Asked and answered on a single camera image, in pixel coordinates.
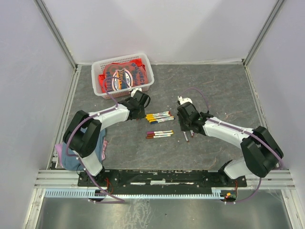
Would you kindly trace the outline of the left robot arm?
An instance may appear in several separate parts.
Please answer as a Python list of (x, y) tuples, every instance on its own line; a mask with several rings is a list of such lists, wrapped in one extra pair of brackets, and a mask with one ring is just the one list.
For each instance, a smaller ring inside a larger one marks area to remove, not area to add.
[(151, 99), (141, 90), (132, 90), (130, 97), (116, 101), (115, 105), (97, 112), (79, 110), (63, 136), (65, 154), (74, 157), (89, 173), (88, 180), (101, 186), (105, 174), (101, 160), (96, 155), (100, 132), (116, 123), (145, 118), (145, 108)]

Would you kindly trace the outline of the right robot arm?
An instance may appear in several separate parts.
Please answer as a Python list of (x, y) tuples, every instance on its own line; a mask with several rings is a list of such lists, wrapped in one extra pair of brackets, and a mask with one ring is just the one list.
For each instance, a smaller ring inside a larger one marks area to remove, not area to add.
[(242, 158), (231, 160), (222, 167), (218, 174), (222, 186), (230, 186), (235, 179), (250, 174), (264, 178), (270, 171), (282, 168), (284, 154), (265, 127), (236, 126), (209, 112), (198, 112), (191, 102), (178, 104), (177, 115), (182, 131), (218, 138), (242, 151)]

